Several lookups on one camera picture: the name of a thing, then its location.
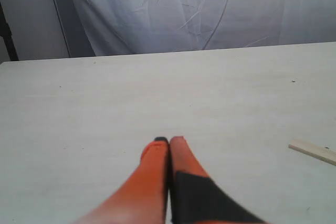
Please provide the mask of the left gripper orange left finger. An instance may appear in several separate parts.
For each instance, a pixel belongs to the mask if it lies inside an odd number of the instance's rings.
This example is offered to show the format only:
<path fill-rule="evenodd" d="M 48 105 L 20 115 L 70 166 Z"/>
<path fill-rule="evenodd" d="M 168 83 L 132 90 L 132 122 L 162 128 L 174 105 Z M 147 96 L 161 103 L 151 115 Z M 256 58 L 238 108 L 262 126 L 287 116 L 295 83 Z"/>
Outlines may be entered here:
<path fill-rule="evenodd" d="M 169 143 L 157 137 L 121 187 L 75 223 L 165 223 Z"/>

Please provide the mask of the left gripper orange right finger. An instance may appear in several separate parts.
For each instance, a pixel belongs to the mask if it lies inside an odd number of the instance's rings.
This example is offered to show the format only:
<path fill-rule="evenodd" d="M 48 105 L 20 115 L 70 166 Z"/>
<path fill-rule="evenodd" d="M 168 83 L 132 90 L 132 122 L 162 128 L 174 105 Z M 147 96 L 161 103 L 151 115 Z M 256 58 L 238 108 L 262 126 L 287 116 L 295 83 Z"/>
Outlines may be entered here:
<path fill-rule="evenodd" d="M 170 140 L 170 155 L 173 223 L 265 223 L 216 185 L 184 137 Z"/>

